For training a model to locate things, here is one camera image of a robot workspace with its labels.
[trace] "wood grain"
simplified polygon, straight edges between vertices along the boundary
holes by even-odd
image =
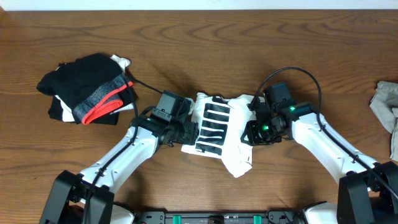
[[[132,60],[134,76],[187,97],[253,94],[286,66],[311,71],[322,113],[358,149],[389,160],[390,134],[369,109],[379,80],[398,82],[397,11],[100,11],[0,13],[0,223],[37,223],[61,171],[79,172],[124,135],[117,126],[48,118],[37,82],[59,62],[95,52]],[[311,79],[285,72],[298,101],[317,98]],[[139,110],[159,95],[136,85]],[[338,186],[302,146],[255,147],[253,168],[235,179],[220,160],[162,147],[116,199],[170,211],[265,210],[336,202]]]

